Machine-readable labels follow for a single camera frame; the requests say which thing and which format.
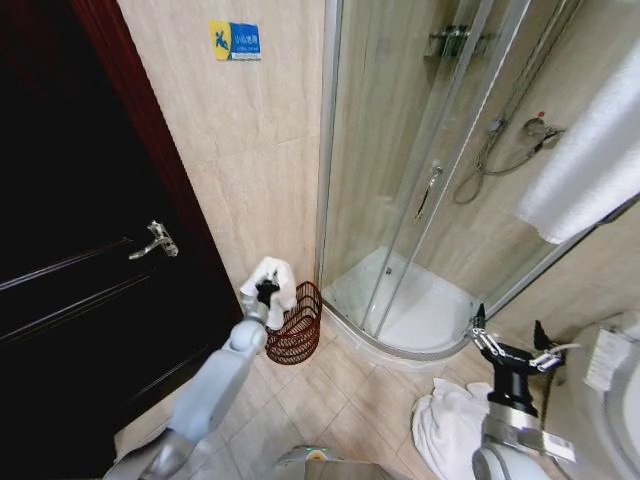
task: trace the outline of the white towel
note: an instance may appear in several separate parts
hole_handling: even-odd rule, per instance
[[[264,257],[251,276],[240,287],[240,292],[248,297],[257,297],[256,285],[270,280],[280,286],[280,290],[271,295],[271,308],[267,327],[280,330],[284,324],[284,312],[296,306],[296,280],[293,270],[284,260]]]
[[[442,378],[434,378],[433,385],[433,393],[414,406],[413,443],[441,480],[473,480],[471,457],[480,447],[492,388],[470,383],[465,390]]]
[[[562,243],[640,191],[640,40],[565,134],[516,215]]]

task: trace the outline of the white toilet tank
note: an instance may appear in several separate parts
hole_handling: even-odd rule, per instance
[[[594,360],[600,335],[612,345],[612,354],[600,355],[599,348]],[[574,480],[640,478],[638,340],[640,312],[591,325],[575,338],[582,348],[569,352],[566,367],[553,380],[545,430],[573,442],[576,463],[560,466]],[[595,387],[585,382],[587,376]]]

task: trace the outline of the dark wooden door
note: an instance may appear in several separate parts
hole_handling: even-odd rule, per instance
[[[0,8],[3,476],[97,476],[240,310],[115,1]]]

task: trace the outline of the label on toilet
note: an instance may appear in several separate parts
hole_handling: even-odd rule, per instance
[[[601,329],[598,333],[584,383],[599,392],[611,390],[611,380],[629,354],[631,344],[622,335]]]

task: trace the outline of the red wire basket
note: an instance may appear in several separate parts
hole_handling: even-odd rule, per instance
[[[320,341],[322,297],[311,282],[296,288],[297,305],[284,314],[280,330],[267,328],[267,356],[281,365],[295,365],[311,356]]]

